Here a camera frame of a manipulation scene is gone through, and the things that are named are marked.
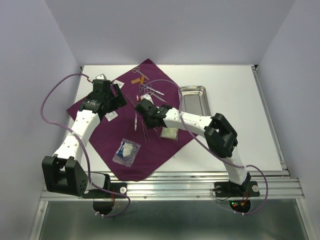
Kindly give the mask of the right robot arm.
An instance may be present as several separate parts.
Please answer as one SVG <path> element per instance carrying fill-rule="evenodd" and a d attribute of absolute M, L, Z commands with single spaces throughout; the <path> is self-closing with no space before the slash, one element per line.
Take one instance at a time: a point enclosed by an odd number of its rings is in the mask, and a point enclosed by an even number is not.
<path fill-rule="evenodd" d="M 230 181 L 231 192 L 242 195 L 248 190 L 250 174 L 243 165 L 237 150 L 237 132 L 224 117 L 191 114 L 163 104 L 155 106 L 151 101 L 142 99 L 135 107 L 148 129 L 157 127 L 176 128 L 187 131 L 192 137 L 201 136 L 206 144 L 198 143 L 214 157 L 223 162 Z"/>

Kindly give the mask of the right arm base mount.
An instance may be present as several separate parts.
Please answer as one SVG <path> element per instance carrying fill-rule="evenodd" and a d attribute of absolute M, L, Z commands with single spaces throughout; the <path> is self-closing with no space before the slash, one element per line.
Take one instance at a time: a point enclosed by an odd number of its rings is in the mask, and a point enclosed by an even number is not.
<path fill-rule="evenodd" d="M 218 201 L 228 200 L 229 206 L 236 213 L 247 214 L 251 209 L 252 197 L 260 196 L 260 189 L 256 181 L 251 180 L 251 175 L 247 173 L 241 185 L 229 181 L 214 183 L 211 195 Z"/>

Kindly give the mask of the steel tweezers pair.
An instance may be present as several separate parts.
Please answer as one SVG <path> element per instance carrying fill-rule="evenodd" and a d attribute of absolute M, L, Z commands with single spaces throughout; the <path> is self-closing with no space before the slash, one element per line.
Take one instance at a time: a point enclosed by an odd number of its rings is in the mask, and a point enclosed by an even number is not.
<path fill-rule="evenodd" d="M 141 124 L 142 124 L 144 139 L 145 139 L 145 142 L 147 143 L 147 142 L 150 141 L 150 138 L 149 138 L 149 135 L 148 135 L 148 131 L 147 131 L 147 128 L 146 128 L 145 123 L 144 123 L 143 120 L 141 121 Z"/>

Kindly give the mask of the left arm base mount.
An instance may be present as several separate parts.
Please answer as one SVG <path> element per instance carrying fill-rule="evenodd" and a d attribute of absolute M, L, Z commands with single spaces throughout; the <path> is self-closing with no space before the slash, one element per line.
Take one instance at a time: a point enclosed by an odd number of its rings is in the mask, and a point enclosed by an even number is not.
<path fill-rule="evenodd" d="M 109 174 L 92 172 L 92 182 L 88 182 L 82 198 L 92 200 L 96 216 L 112 218 L 122 214 L 130 205 L 127 183 L 112 182 Z"/>

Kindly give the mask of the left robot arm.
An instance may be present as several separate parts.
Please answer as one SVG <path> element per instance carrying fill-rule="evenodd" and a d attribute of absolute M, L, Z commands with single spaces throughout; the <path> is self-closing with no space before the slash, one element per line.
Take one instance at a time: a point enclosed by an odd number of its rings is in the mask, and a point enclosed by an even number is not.
<path fill-rule="evenodd" d="M 88 157 L 88 141 L 107 113 L 123 106 L 126 100 L 117 84 L 106 79 L 94 79 L 90 92 L 79 106 L 72 127 L 65 126 L 68 132 L 60 147 L 52 156 L 45 156 L 41 166 L 46 189 L 52 193 L 71 196 L 83 196 L 94 190 L 100 197 L 106 197 L 111 191 L 111 181 L 107 174 L 97 173 L 96 183 L 91 171 L 84 171 L 82 157 Z"/>

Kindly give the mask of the steel instrument tray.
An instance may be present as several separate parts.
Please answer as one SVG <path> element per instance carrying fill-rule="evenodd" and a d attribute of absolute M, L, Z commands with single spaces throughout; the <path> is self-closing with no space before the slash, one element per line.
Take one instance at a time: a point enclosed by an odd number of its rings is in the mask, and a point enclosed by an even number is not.
<path fill-rule="evenodd" d="M 179 89 L 182 94 L 183 112 L 199 116 L 211 115 L 207 91 L 203 85 L 185 85 Z"/>

